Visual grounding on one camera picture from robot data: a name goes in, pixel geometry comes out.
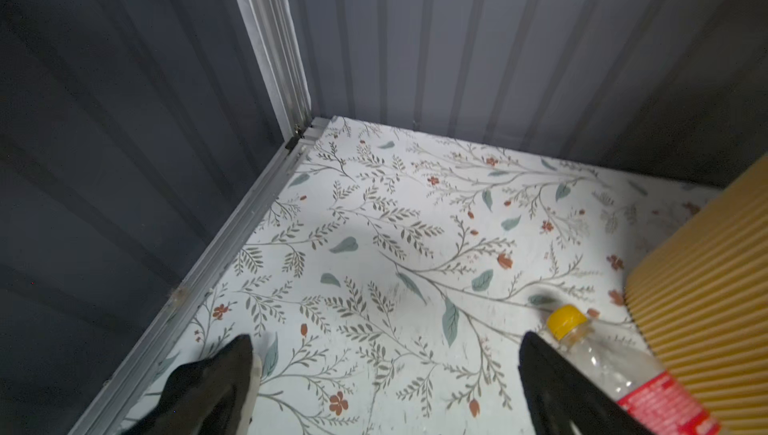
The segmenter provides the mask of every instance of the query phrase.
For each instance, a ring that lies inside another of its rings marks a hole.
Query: corrugated metal wall
[[[0,432],[66,433],[282,144],[235,0],[2,0]]]
[[[726,184],[768,148],[768,0],[290,0],[313,111]]]

